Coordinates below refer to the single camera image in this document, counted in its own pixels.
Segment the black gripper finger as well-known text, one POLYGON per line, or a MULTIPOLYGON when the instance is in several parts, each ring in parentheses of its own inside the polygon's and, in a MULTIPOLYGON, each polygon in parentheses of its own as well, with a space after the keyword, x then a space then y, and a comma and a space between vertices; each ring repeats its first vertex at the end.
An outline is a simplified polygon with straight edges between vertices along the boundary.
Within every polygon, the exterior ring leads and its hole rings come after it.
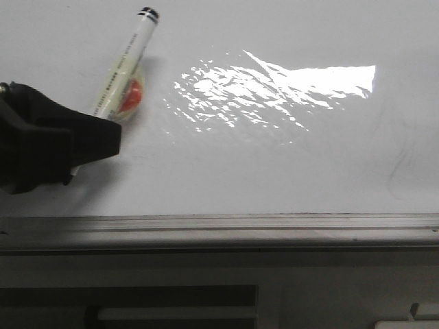
POLYGON ((25 84, 1 83, 1 189, 67 185, 72 169, 119 153, 121 126, 66 108, 25 84))

